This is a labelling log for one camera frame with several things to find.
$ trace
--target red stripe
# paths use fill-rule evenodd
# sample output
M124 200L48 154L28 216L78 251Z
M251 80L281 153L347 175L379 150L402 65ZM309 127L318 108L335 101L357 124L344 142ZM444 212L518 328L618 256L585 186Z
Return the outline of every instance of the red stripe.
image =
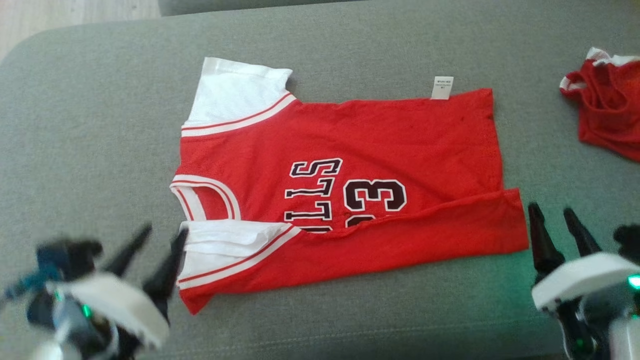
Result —
M263 253L264 251L266 251L268 248L270 248L270 247L271 247L271 246L272 246L276 241L278 241L278 239L279 239L279 238L283 237L283 236L284 236L284 234L287 234L289 231L291 231L291 229L293 229L293 225L289 226L289 228L287 228L287 230L286 230L284 233L282 233L282 234L280 234L280 235L276 236L273 240L271 240L271 242L270 242L267 246L263 247L262 249L260 249L260 251L256 252L255 254L251 255L250 257L248 257L248 258L246 258L246 259L244 259L244 260L238 261L238 262L237 262L237 263L235 263L235 264L231 264L231 265L225 266L225 267L223 267L223 268L219 268L219 269L217 269L217 270L213 270L213 271L210 271L210 272L206 272L206 273L204 273L204 274L194 275L194 276L191 276L191 277L187 277L186 279L178 280L178 282L185 282L185 281L189 281L189 280L193 280L193 279L199 279L199 278L201 278L201 277L203 277L203 276L208 276L208 275L211 275L211 274L215 274L216 272L221 272L221 271L227 270L227 269L229 269L229 268L232 268L232 267L234 267L234 266L240 265L240 264L242 264L242 263L244 263L244 262L246 262L246 261L249 261L249 260L251 260L251 259L255 258L256 256L258 256L258 255L262 254L262 253Z
M278 106L278 104L280 104L284 99L286 99L289 95L291 95L291 93L288 93L287 95L283 96L280 100L278 100L274 105L272 105L272 107L264 110L264 111L260 111L257 114L251 115L249 117L245 117L243 119L240 120L235 120L235 121L230 121L230 122L223 122L222 124L215 124L215 125L207 125L207 126L196 126L196 127L183 127L182 130L199 130L199 129L209 129L210 127L218 127L218 126L224 126L224 125L229 125L229 124L235 124L237 122L241 122L241 121L245 121L245 120L249 120L250 118L259 116L264 114L265 112L272 110L273 108L275 108L276 106Z
M182 191L180 191L180 189L176 188L176 191L178 191L178 194L180 195L180 197L182 197L182 203L187 207L187 212L189 213L189 219L193 220L193 214L191 213L191 208L189 207L189 203L187 202L187 199L184 197L184 194L182 193Z
M227 204L229 204L229 212L231 212L229 218L236 218L236 211L234 210L234 205L231 202L231 197L224 191L223 188L221 188L220 186L213 184L213 183L207 183L205 181L190 181L190 180L177 180L172 182L173 183L189 183L189 184L208 184L213 186L215 189L218 189L220 193L224 194L224 196L227 198Z

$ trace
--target basketball jersey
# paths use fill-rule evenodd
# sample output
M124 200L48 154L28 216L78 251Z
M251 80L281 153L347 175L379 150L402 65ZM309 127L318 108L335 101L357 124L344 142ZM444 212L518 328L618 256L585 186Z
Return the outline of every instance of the basketball jersey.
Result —
M640 161L640 56L612 57L592 47L560 91L580 104L580 141Z
M244 293L528 246L490 89L302 102L288 69L205 59L171 184L192 313Z

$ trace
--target grey fabric surface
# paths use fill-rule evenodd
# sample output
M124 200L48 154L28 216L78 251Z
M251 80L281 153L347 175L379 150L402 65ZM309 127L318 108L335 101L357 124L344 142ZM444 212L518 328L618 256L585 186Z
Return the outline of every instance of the grey fabric surface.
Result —
M158 0L162 16L355 0Z
M153 239L128 276L140 282L183 220L168 184L205 56L294 69L288 88L302 101L425 97L446 75L454 93L491 87L506 185L541 204L569 258L568 204L615 250L614 228L640 219L640 164L579 143L577 109L557 88L592 45L640 54L639 15L629 1L384 0L41 33L0 65L3 279L35 265L38 241L94 235L109 254L151 220ZM556 323L531 301L531 263L525 251L219 296L198 316L174 299L169 343L142 358L557 353ZM18 359L43 334L12 306L0 336L3 358Z

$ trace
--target red fabric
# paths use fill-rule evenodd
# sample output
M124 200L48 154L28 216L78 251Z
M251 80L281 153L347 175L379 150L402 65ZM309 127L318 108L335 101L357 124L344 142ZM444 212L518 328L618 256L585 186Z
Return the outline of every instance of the red fabric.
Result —
M584 88L562 94L580 104L580 141L616 151L640 161L640 61L622 66L594 66L586 60L577 72L567 75Z
M490 89L448 101L294 101L248 127L183 137L180 151L177 173L226 184L237 197L242 220L287 222L285 212L319 211L317 201L330 201L332 213L330 220L289 221L332 231L303 231L247 270L181 290L192 313L216 293L269 290L528 247L519 192L505 190L502 181ZM291 176L295 162L334 158L342 160L337 174ZM329 196L285 198L287 189L319 188L318 180L327 177L334 179ZM385 201L393 207L392 192L369 201L359 190L365 209L349 209L348 182L354 179L397 181L404 186L406 204L389 211ZM228 218L218 193L195 191L207 219ZM347 227L349 218L364 214L375 219Z

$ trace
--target white tag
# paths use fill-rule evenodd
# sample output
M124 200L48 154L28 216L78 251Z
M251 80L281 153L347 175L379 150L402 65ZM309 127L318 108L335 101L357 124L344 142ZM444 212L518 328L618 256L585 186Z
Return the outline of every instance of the white tag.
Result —
M433 100L449 100L449 94L451 94L452 87L453 76L436 76L433 80L431 98Z

